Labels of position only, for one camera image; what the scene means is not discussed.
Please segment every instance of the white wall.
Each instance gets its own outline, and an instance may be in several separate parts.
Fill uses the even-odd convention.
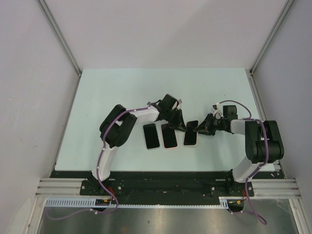
[[[290,11],[255,79],[266,113],[278,121],[287,176],[295,177],[312,217],[312,1]]]
[[[0,233],[51,166],[78,77],[35,0],[0,7]]]
[[[250,68],[286,0],[47,0],[82,68]]]

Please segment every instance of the smartphone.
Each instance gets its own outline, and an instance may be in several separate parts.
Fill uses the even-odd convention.
[[[184,146],[196,146],[197,145],[197,132],[193,132],[193,129],[198,126],[198,121],[190,121],[186,124],[186,132],[184,133]]]
[[[165,149],[177,147],[176,132],[174,129],[169,128],[167,123],[161,125],[161,135]]]
[[[148,150],[157,149],[160,147],[156,125],[154,123],[143,126],[145,144]]]

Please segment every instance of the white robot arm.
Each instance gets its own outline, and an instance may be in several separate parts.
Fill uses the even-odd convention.
[[[265,164],[282,159],[284,146],[276,121],[238,119],[235,105],[223,106],[222,117],[218,104],[213,106],[214,113],[208,114],[194,131],[208,136],[214,136],[216,131],[245,135],[246,156],[232,170],[235,182],[243,183],[247,178],[251,179]]]
[[[180,103],[167,94],[163,100],[148,103],[144,108],[127,110],[121,105],[115,106],[100,126],[104,147],[97,166],[92,170],[93,176],[101,181],[109,177],[116,151],[127,141],[135,124],[164,119],[170,128],[185,131]]]

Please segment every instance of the metal frame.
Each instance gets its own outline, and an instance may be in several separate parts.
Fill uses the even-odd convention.
[[[70,60],[73,68],[75,69],[77,75],[81,76],[81,70],[78,67],[78,64],[64,38],[62,35],[48,5],[46,4],[45,0],[36,0],[39,4],[39,7],[42,9],[42,12],[44,13],[49,25],[51,26],[54,34],[56,35],[60,46],[66,53],[68,59]],[[287,14],[289,13],[291,7],[295,3],[295,0],[288,0],[279,15],[273,29],[271,30],[268,38],[266,39],[259,55],[257,56],[255,62],[253,63],[253,66],[250,70],[250,72],[247,72],[248,80],[250,82],[250,87],[253,93],[254,100],[256,102],[256,106],[260,115],[260,118],[262,120],[266,120],[267,116],[264,111],[264,107],[261,101],[261,98],[259,96],[259,92],[256,86],[256,83],[254,81],[254,72],[257,69],[259,63],[261,62],[262,58],[264,57],[266,51],[268,50],[270,44],[272,43],[273,39],[275,38],[276,34],[279,31],[279,28],[281,27],[282,23],[284,22]],[[72,100],[72,104],[70,107],[73,106],[75,95]],[[64,132],[61,137],[61,141],[59,143],[59,148],[55,156],[55,160],[57,159],[57,155],[61,146],[61,142],[64,136]],[[275,168],[277,170],[281,170],[281,166],[279,164],[275,165]],[[35,201],[34,201],[34,209],[33,212],[30,215],[30,223],[28,225],[28,234],[36,234],[39,228],[40,219],[43,213],[44,205],[49,199],[50,201],[62,201],[62,199],[65,200],[90,200],[90,199],[96,199],[96,198],[108,198],[108,196],[102,196],[102,197],[92,197],[89,196],[80,196],[80,187],[81,182],[83,179],[50,179],[50,178],[43,178],[40,180]],[[253,179],[253,188],[254,188],[254,197],[252,199],[289,199],[290,205],[292,207],[293,215],[296,220],[296,224],[299,230],[299,233],[301,234],[307,234],[312,233],[311,232],[311,225],[309,223],[309,220],[307,219],[307,214],[304,209],[304,205],[301,199],[301,194],[298,189],[297,183],[295,179]],[[225,199],[241,199],[241,197],[220,197],[220,202],[224,202]],[[163,206],[128,206],[131,208],[139,207],[139,208],[163,208]]]
[[[78,87],[79,87],[79,83],[80,83],[80,77],[79,77],[79,79],[77,81],[77,84],[75,86],[74,95],[72,97],[71,104],[70,104],[70,107],[69,107],[69,110],[68,110],[66,122],[64,124],[63,130],[62,130],[62,134],[61,134],[59,142],[58,142],[58,148],[57,148],[57,150],[55,152],[52,164],[51,164],[49,172],[48,172],[48,175],[50,175],[52,173],[52,171],[54,170],[55,164],[57,162],[57,159],[58,159],[58,156],[59,156],[59,152],[60,152],[60,148],[61,148],[63,140],[64,140],[65,131],[66,131],[66,128],[67,128],[67,124],[68,124],[68,120],[69,120],[69,117],[70,117],[70,113],[71,113],[73,105],[74,105],[74,101],[75,101],[75,97],[76,97],[77,90],[78,90]]]
[[[59,26],[55,20],[55,18],[52,15],[52,12],[48,6],[48,4],[45,2],[45,0],[36,0],[40,9],[42,10],[44,16],[46,17],[49,25],[51,26],[51,29],[54,33],[54,35],[56,36],[56,38],[59,41],[59,45],[61,46],[61,48],[63,49],[64,53],[66,54],[66,56],[68,57],[70,63],[72,64],[74,70],[76,71],[77,75],[79,77],[81,77],[81,70],[75,60],[75,57],[71,51],[71,49],[69,48],[62,32],[59,29]]]
[[[285,3],[284,8],[281,11],[281,13],[279,14],[277,21],[275,22],[274,27],[270,31],[269,36],[267,37],[263,47],[260,50],[260,53],[258,54],[256,60],[254,61],[253,65],[252,65],[252,68],[250,70],[252,75],[256,71],[259,63],[261,62],[262,58],[264,57],[265,53],[267,52],[269,46],[271,45],[271,43],[275,39],[275,36],[277,35],[281,25],[285,21],[285,18],[287,16],[287,14],[289,13],[290,9],[292,8],[293,4],[295,3],[295,1],[296,0],[287,0],[287,2]]]

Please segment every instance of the phone screen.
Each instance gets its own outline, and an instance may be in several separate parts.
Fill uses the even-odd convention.
[[[154,123],[143,126],[146,148],[148,150],[160,147],[156,125]]]
[[[184,134],[183,145],[190,146],[197,144],[197,132],[193,132],[193,129],[198,126],[198,121],[190,121],[186,124],[186,132]]]
[[[165,149],[176,148],[176,132],[174,129],[167,127],[168,124],[161,125],[161,134]]]

